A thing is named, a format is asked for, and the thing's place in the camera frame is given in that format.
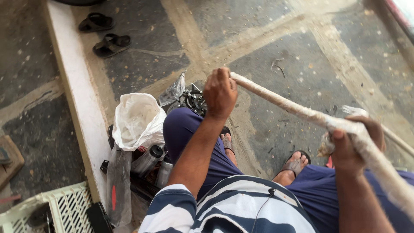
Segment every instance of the black sandal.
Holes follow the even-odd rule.
[[[297,176],[297,175],[299,175],[299,173],[302,171],[302,168],[301,168],[301,160],[300,160],[300,158],[299,158],[298,160],[293,161],[293,162],[288,162],[288,161],[289,161],[289,159],[291,159],[291,158],[292,158],[293,154],[294,154],[294,153],[296,153],[296,152],[298,152],[298,151],[301,153],[301,157],[302,157],[302,155],[304,155],[304,156],[308,159],[308,164],[307,164],[307,165],[311,164],[311,158],[309,157],[309,155],[308,155],[305,151],[303,151],[303,150],[297,150],[297,151],[294,151],[294,152],[293,152],[293,153],[289,156],[289,158],[287,158],[287,159],[286,159],[286,161],[285,161],[285,163],[284,163],[284,165],[283,165],[282,169],[281,169],[281,170],[280,170],[280,171],[276,174],[276,176],[277,176],[280,172],[282,172],[282,171],[286,171],[286,170],[290,170],[290,171],[292,171],[292,172],[293,172],[293,174],[295,175],[295,178],[296,178],[296,176]]]
[[[101,42],[95,44],[93,47],[94,53],[101,58],[112,57],[113,55],[131,47],[130,36],[118,36],[109,33],[106,34],[103,38],[104,39]]]
[[[93,12],[86,17],[78,26],[81,32],[97,32],[103,30],[109,30],[115,26],[115,21],[112,17],[105,16],[104,14]]]
[[[231,143],[231,141],[226,137],[226,134],[230,134],[231,136],[231,132],[230,129],[227,126],[224,126],[223,129],[220,132],[220,136],[222,134],[224,134],[224,138],[223,138],[223,145],[224,145],[224,149],[230,149],[231,151],[233,151],[234,153],[234,149],[233,149],[233,144]]]

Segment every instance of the plastic crate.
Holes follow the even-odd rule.
[[[40,193],[0,214],[0,232],[31,233],[27,219],[38,206],[49,203],[57,233],[92,233],[86,210],[93,204],[87,182]]]

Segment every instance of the black bottle cap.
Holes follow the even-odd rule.
[[[167,163],[173,164],[173,161],[171,160],[170,156],[168,156],[168,155],[166,155],[164,157],[164,161],[167,162]]]
[[[150,149],[149,149],[149,153],[154,156],[155,158],[159,158],[162,155],[162,148],[157,146],[157,145],[153,145]]]

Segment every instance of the water bottle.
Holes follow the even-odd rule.
[[[162,154],[161,147],[157,145],[150,147],[141,157],[131,164],[131,172],[135,172],[139,177],[145,178],[159,161]]]
[[[155,181],[155,186],[160,189],[164,188],[168,182],[172,169],[173,163],[170,157],[166,155],[161,163],[161,168],[159,169],[158,176]]]

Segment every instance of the striped shirt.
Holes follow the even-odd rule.
[[[275,192],[269,198],[270,188]],[[293,193],[275,182],[247,175],[222,180],[198,203],[183,184],[161,189],[138,232],[240,231],[318,232]]]

